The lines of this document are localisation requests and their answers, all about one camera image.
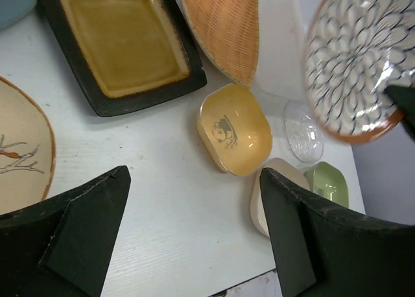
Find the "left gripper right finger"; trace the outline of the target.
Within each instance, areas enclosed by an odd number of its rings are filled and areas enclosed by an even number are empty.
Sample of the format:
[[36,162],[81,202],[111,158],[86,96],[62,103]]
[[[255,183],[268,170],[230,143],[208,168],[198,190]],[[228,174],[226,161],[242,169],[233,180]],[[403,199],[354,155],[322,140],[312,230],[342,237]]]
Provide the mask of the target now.
[[260,189],[284,296],[413,296],[414,227],[340,206],[264,168]]

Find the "woven fan-shaped basket plate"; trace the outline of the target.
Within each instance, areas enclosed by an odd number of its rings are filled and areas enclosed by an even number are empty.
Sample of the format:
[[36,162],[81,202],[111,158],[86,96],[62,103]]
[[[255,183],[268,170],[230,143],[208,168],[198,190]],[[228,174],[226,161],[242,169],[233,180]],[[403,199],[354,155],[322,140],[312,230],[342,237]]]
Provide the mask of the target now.
[[228,78],[250,87],[259,57],[259,0],[181,0],[195,40]]

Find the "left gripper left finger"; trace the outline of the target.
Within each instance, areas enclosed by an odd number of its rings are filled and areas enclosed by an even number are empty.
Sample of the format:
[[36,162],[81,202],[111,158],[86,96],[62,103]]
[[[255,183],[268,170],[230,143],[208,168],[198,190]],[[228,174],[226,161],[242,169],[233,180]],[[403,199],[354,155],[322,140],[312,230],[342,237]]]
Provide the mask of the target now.
[[125,211],[125,165],[1,216],[2,296],[100,296]]

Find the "black square amber plate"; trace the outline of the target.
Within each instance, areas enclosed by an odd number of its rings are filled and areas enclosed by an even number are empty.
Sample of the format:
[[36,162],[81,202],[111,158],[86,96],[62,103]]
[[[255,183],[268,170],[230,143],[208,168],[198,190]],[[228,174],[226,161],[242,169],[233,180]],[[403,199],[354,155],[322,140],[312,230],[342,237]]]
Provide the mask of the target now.
[[88,102],[101,117],[136,112],[207,83],[176,0],[40,0]]

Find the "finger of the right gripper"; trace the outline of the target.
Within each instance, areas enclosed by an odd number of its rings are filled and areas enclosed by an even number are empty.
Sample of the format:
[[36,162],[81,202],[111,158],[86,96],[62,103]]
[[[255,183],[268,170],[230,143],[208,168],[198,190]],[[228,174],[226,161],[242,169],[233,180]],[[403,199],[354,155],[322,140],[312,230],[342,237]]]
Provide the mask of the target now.
[[385,93],[404,113],[403,127],[407,132],[414,131],[414,87],[389,85]]

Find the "floral patterned round plate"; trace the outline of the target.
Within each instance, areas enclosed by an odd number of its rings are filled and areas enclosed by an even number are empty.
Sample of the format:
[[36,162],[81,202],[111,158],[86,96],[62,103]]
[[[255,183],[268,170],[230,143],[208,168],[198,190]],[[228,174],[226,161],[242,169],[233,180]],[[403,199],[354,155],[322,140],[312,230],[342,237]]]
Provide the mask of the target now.
[[414,0],[322,0],[302,73],[310,108],[331,137],[363,144],[386,134],[403,118],[386,87],[414,87]]

